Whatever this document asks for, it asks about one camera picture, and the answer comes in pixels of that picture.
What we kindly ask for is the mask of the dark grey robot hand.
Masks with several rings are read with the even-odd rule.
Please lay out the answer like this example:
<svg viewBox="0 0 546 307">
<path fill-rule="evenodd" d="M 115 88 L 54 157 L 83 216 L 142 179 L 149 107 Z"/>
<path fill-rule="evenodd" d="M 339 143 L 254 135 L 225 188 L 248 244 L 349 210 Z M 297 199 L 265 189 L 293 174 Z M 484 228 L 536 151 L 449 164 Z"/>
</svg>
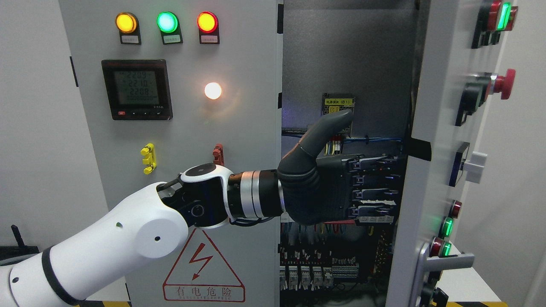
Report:
<svg viewBox="0 0 546 307">
<path fill-rule="evenodd" d="M 401 198 L 403 159 L 382 155 L 330 155 L 320 158 L 326 142 L 347 127 L 351 110 L 322 116 L 281 159 L 277 176 L 285 210 L 301 225 L 347 220 L 363 201 Z"/>
</svg>

